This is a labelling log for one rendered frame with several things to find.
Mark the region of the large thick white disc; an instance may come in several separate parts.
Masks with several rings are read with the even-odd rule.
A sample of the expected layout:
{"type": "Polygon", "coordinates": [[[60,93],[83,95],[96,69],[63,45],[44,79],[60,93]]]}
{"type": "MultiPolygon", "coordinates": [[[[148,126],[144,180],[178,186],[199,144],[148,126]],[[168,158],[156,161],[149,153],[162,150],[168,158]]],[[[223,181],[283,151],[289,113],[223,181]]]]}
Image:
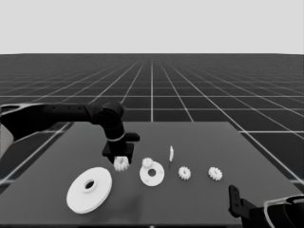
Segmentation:
{"type": "Polygon", "coordinates": [[[66,205],[76,214],[90,213],[105,202],[111,188],[112,177],[107,169],[89,168],[69,186],[66,205]]]}

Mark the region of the white round carrier with pins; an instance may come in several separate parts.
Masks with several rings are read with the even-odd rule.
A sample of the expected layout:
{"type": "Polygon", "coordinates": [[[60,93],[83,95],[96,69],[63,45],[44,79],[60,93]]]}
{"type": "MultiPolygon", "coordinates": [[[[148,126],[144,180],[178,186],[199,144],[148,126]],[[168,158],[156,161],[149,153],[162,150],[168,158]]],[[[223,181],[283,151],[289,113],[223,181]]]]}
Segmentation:
{"type": "Polygon", "coordinates": [[[156,161],[153,161],[149,166],[142,165],[140,169],[141,181],[149,187],[155,187],[161,184],[164,176],[164,168],[156,161]]]}

